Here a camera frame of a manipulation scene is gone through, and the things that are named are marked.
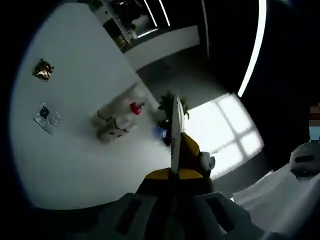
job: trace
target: clear plastic bag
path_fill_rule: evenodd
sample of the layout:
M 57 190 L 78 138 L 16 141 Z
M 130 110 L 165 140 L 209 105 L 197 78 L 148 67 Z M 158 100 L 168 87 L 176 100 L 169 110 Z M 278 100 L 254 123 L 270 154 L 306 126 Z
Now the clear plastic bag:
M 55 111 L 55 109 L 48 105 L 47 102 L 43 102 L 40 105 L 38 113 L 33 117 L 33 120 L 35 120 L 50 135 L 54 133 L 60 119 L 61 114 Z

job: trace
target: white wall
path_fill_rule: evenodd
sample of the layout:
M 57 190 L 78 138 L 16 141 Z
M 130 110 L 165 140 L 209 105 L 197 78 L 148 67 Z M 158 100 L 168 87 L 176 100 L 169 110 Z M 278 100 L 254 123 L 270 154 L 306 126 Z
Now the white wall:
M 41 58 L 54 66 L 48 82 L 32 76 Z M 135 132 L 109 145 L 96 140 L 89 124 L 99 107 L 137 81 L 86 4 L 66 3 L 43 24 L 20 66 L 10 112 L 14 163 L 35 206 L 75 209 L 114 201 L 170 165 L 148 115 Z M 42 101 L 62 114 L 53 136 L 33 120 Z
M 144 66 L 200 44 L 198 27 L 188 26 L 178 30 L 166 32 L 143 42 L 125 53 L 129 63 L 136 71 Z

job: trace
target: white fabric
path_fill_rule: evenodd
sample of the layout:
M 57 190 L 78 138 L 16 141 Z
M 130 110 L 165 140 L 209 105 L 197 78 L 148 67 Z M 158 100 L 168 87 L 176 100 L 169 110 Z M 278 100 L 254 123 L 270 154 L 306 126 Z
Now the white fabric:
M 257 227 L 265 231 L 285 232 L 289 237 L 313 211 L 320 198 L 319 188 L 320 174 L 313 178 L 297 179 L 287 164 L 256 184 L 235 193 L 233 198 L 249 212 Z

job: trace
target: dark wall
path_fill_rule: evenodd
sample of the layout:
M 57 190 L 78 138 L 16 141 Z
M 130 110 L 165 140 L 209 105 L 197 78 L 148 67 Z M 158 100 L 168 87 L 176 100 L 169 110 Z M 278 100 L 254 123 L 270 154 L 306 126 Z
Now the dark wall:
M 210 68 L 230 92 L 246 74 L 256 39 L 258 0 L 205 0 Z
M 262 46 L 241 98 L 274 169 L 288 163 L 291 151 L 309 140 L 309 107 L 320 97 L 319 37 L 307 16 L 308 10 L 267 1 Z
M 15 84 L 16 74 L 20 67 L 25 51 L 33 39 L 34 34 L 46 20 L 50 13 L 59 5 L 59 0 L 48 0 L 44 4 L 36 1 L 23 1 L 19 4 L 7 1 L 5 9 L 14 9 L 14 12 L 22 21 L 6 21 L 4 26 L 4 46 L 10 49 L 6 57 L 6 81 L 1 85 L 4 106 L 1 111 L 1 119 L 4 122 L 4 130 L 1 134 L 2 141 L 2 165 L 1 165 L 1 190 L 2 202 L 2 234 L 8 234 L 11 238 L 23 239 L 26 236 L 33 237 L 37 226 L 32 221 L 33 206 L 28 202 L 21 185 L 16 166 L 13 162 L 13 152 L 9 138 L 9 113 L 12 89 Z
M 241 101 L 255 122 L 271 166 L 289 162 L 309 140 L 309 107 L 320 102 L 319 17 L 311 1 L 267 0 L 262 46 Z M 209 68 L 237 93 L 247 71 L 258 23 L 258 0 L 206 1 Z
M 203 17 L 201 0 L 161 0 L 173 27 L 196 25 Z

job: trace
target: red bottle cap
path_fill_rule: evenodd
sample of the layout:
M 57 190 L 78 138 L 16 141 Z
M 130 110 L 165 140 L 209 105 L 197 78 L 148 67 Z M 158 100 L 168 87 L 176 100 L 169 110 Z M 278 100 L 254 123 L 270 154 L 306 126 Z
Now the red bottle cap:
M 141 113 L 141 110 L 139 109 L 135 101 L 130 104 L 130 109 L 131 109 L 131 112 L 133 112 L 133 114 L 135 115 L 139 115 Z

